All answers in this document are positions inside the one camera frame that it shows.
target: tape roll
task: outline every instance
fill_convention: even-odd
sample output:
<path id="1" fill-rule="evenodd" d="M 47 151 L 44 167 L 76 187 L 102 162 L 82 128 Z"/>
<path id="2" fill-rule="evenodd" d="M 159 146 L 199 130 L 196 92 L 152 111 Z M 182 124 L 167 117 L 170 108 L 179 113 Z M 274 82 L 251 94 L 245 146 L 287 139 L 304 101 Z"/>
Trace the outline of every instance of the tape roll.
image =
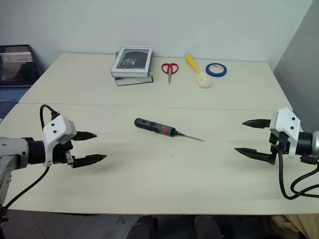
<path id="1" fill-rule="evenodd" d="M 223 72 L 221 72 L 221 73 L 212 72 L 212 71 L 210 71 L 210 67 L 211 66 L 215 66 L 215 67 L 218 67 L 218 68 L 223 68 Z M 227 68 L 226 68 L 226 66 L 224 66 L 223 64 L 220 64 L 220 63 L 211 63 L 211 64 L 208 64 L 206 66 L 206 73 L 208 75 L 210 75 L 210 76 L 213 76 L 213 77 L 222 77 L 222 76 L 226 75 Z"/>

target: blue tape roll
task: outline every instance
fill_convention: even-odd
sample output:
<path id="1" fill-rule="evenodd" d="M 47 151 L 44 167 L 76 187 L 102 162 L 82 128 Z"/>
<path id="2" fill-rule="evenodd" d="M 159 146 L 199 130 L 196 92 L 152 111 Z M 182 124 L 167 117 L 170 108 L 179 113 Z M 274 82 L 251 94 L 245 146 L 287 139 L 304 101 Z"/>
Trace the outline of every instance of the blue tape roll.
<path id="1" fill-rule="evenodd" d="M 211 72 L 209 68 L 210 68 L 212 65 L 221 66 L 221 67 L 224 69 L 224 71 L 221 72 L 221 73 Z M 211 64 L 208 64 L 208 65 L 206 66 L 206 73 L 207 73 L 208 75 L 210 75 L 210 76 L 213 76 L 213 77 L 222 77 L 222 76 L 226 75 L 226 73 L 227 73 L 227 68 L 226 68 L 226 66 L 224 66 L 223 64 L 220 64 L 220 63 L 211 63 Z"/>

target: person's foot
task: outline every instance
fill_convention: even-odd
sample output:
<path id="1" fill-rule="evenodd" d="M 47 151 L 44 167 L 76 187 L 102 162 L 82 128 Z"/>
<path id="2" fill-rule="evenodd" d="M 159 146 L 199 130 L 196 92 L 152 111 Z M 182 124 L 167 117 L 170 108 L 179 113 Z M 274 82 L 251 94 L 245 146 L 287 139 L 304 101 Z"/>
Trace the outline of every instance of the person's foot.
<path id="1" fill-rule="evenodd" d="M 131 227 L 126 239 L 156 239 L 157 234 L 157 219 L 152 216 L 143 216 Z"/>
<path id="2" fill-rule="evenodd" d="M 214 216 L 200 215 L 194 217 L 196 239 L 222 239 L 219 226 Z"/>

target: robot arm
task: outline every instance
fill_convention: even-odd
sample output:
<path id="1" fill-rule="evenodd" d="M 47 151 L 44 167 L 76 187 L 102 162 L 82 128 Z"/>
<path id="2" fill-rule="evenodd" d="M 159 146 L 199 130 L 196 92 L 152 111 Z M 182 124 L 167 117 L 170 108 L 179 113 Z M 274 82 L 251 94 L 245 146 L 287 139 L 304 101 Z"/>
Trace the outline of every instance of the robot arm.
<path id="1" fill-rule="evenodd" d="M 33 138 L 6 138 L 0 137 L 0 221 L 6 212 L 3 203 L 11 181 L 13 170 L 25 168 L 28 164 L 42 163 L 44 167 L 50 167 L 56 163 L 66 163 L 72 168 L 82 167 L 101 161 L 106 155 L 94 154 L 84 158 L 75 158 L 70 150 L 72 142 L 95 138 L 90 132 L 77 131 L 74 123 L 56 111 L 51 111 L 52 121 L 43 128 L 42 141 L 34 141 Z"/>
<path id="2" fill-rule="evenodd" d="M 307 194 L 306 192 L 314 188 L 319 188 L 319 184 L 310 186 L 297 192 L 294 187 L 303 179 L 314 175 L 319 171 L 319 131 L 315 133 L 299 132 L 300 120 L 288 108 L 284 108 L 274 113 L 272 119 L 253 119 L 242 123 L 243 125 L 254 128 L 270 129 L 269 143 L 271 144 L 271 154 L 259 153 L 255 149 L 235 148 L 241 154 L 247 157 L 275 164 L 278 154 L 279 158 L 279 183 L 282 194 L 285 198 L 292 200 L 299 196 L 319 198 L 319 195 Z M 302 163 L 317 165 L 317 168 L 297 178 L 291 185 L 294 195 L 286 194 L 283 183 L 283 154 L 288 154 L 290 158 L 300 155 Z"/>

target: floor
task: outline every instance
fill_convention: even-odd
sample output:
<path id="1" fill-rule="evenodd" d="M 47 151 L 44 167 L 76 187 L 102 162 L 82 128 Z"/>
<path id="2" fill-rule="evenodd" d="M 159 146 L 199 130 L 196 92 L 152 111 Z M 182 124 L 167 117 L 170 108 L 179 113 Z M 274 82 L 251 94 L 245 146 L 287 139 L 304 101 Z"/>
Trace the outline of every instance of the floor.
<path id="1" fill-rule="evenodd" d="M 6 239 L 122 239 L 139 218 L 9 210 L 3 226 Z"/>
<path id="2" fill-rule="evenodd" d="M 2 227 L 6 239 L 125 239 L 137 215 L 73 215 L 9 210 Z M 192 217 L 160 215 L 159 239 L 194 239 Z M 224 238 L 276 239 L 265 217 L 216 216 Z"/>

